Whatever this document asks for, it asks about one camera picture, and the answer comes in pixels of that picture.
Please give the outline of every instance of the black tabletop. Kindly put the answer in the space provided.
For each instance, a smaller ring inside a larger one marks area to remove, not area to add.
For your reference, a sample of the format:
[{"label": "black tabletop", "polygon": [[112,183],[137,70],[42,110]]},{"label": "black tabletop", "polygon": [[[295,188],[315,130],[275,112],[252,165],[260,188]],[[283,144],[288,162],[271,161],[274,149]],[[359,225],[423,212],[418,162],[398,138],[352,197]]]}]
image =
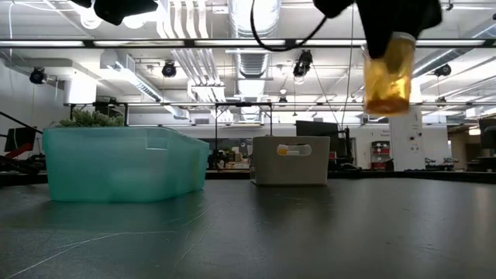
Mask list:
[{"label": "black tabletop", "polygon": [[0,188],[0,277],[494,279],[496,188],[207,181],[204,191],[149,204]]}]

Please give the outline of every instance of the translucent plastic container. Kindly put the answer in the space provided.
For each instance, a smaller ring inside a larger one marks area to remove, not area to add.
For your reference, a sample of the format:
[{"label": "translucent plastic container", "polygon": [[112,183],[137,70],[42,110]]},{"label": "translucent plastic container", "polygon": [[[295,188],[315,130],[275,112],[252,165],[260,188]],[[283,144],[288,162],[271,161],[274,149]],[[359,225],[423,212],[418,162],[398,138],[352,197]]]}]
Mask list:
[{"label": "translucent plastic container", "polygon": [[415,38],[393,33],[384,57],[365,56],[365,109],[371,115],[393,116],[409,109]]},{"label": "translucent plastic container", "polygon": [[45,129],[43,148],[56,201],[159,201],[202,189],[208,164],[207,143],[166,128]]}]

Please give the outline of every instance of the orange translucent bottle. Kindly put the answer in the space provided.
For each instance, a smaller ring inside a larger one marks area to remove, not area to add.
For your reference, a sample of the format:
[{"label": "orange translucent bottle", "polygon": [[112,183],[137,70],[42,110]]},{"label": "orange translucent bottle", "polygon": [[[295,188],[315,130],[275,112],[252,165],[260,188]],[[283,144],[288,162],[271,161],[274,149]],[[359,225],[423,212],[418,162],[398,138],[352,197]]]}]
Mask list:
[{"label": "orange translucent bottle", "polygon": [[407,33],[393,33],[382,58],[365,56],[363,75],[368,114],[393,116],[408,112],[414,55],[415,38]]}]

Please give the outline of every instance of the green leaves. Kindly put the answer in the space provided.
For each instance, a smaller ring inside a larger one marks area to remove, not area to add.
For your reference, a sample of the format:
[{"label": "green leaves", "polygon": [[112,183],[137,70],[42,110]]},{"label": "green leaves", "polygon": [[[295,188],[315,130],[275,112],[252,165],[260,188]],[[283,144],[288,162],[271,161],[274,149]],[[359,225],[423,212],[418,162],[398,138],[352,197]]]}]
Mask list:
[{"label": "green leaves", "polygon": [[124,126],[124,117],[108,117],[100,112],[72,112],[72,119],[60,120],[58,127],[119,127]]}]

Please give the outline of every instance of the monitor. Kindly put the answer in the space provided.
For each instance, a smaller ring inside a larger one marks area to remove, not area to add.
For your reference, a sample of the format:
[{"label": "monitor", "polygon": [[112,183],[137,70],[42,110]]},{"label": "monitor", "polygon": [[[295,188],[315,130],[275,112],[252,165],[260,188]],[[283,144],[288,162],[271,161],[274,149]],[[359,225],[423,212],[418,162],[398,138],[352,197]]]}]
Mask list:
[{"label": "monitor", "polygon": [[16,128],[9,129],[7,140],[5,141],[5,152],[11,152],[20,148],[21,146],[29,143],[31,148],[27,151],[33,150],[34,141],[36,139],[36,131],[30,128]]}]

